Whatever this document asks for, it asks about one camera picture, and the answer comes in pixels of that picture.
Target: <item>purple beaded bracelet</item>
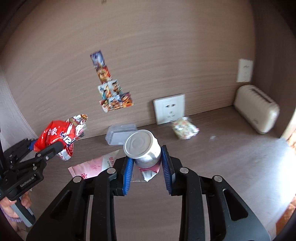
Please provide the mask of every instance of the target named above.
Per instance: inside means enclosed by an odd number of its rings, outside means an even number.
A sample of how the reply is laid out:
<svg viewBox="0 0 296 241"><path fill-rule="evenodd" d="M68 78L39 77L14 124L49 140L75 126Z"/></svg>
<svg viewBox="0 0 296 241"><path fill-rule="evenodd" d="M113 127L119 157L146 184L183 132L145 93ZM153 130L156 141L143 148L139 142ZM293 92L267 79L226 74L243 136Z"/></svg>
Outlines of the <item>purple beaded bracelet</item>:
<svg viewBox="0 0 296 241"><path fill-rule="evenodd" d="M2 212L4 213L5 217L13 222L17 222L17 223L21 223L22 220L20 218L13 218L13 217L10 217L6 214L6 212L3 210L2 206L0 205L0 208L2 210Z"/></svg>

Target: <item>wooden table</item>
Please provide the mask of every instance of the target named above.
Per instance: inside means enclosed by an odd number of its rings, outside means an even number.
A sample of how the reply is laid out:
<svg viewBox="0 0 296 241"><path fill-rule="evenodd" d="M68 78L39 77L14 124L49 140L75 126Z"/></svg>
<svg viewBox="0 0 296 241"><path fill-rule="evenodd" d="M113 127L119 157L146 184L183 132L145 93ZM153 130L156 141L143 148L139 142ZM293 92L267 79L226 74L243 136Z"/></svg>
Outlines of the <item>wooden table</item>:
<svg viewBox="0 0 296 241"><path fill-rule="evenodd" d="M275 223L296 193L292 149L272 132L257 134L232 107L191 119L200 132L190 140L178 140L169 123L140 129L150 130L160 145L167 145L171 156L200 176L224 177L274 237ZM69 161L51 159L44 180L31 193L36 217L72 179L68 167L120 148L109 146L105 136L98 136L77 141ZM181 197L168 195L160 170L147 183L132 183L127 196L115 197L115 215L119 241L178 240Z"/></svg>

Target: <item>electrical outlet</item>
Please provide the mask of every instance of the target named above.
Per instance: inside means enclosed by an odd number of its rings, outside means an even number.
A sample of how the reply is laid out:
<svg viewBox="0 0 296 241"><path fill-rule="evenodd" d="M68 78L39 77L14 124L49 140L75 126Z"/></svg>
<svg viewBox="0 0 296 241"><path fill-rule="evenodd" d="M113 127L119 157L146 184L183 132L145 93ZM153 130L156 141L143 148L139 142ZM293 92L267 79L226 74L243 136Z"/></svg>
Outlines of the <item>electrical outlet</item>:
<svg viewBox="0 0 296 241"><path fill-rule="evenodd" d="M185 95L174 95L153 101L158 125L175 121L184 116Z"/></svg>
<svg viewBox="0 0 296 241"><path fill-rule="evenodd" d="M239 59L239 70L237 73L237 82L250 82L253 73L253 61Z"/></svg>

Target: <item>metal bolt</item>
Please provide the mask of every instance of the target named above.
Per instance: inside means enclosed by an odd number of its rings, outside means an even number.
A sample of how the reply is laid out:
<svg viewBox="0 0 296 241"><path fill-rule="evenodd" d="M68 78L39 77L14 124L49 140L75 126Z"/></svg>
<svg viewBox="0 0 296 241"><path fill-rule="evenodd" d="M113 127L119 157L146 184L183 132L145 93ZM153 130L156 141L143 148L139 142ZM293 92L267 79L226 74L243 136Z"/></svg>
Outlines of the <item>metal bolt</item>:
<svg viewBox="0 0 296 241"><path fill-rule="evenodd" d="M214 176L214 180L216 182L222 182L223 178L221 176L216 175L216 176Z"/></svg>
<svg viewBox="0 0 296 241"><path fill-rule="evenodd" d="M109 174L113 174L115 172L116 172L116 169L112 168L112 167L107 170L107 173L109 173Z"/></svg>
<svg viewBox="0 0 296 241"><path fill-rule="evenodd" d="M82 180L82 177L80 177L80 176L76 176L73 178L73 182L75 182L75 183L79 183L81 180Z"/></svg>
<svg viewBox="0 0 296 241"><path fill-rule="evenodd" d="M186 174L186 173L189 172L189 170L188 170L188 168L186 168L186 167L181 167L181 168L180 168L180 172Z"/></svg>

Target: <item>white toaster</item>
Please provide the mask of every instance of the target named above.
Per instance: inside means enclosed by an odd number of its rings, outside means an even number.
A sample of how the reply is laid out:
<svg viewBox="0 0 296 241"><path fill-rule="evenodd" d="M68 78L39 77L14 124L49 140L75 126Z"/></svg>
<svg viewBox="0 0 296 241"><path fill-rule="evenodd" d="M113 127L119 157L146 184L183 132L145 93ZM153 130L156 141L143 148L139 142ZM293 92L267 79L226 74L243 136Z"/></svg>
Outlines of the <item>white toaster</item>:
<svg viewBox="0 0 296 241"><path fill-rule="evenodd" d="M237 90L234 107L260 134L269 132L279 115L278 104L254 85Z"/></svg>

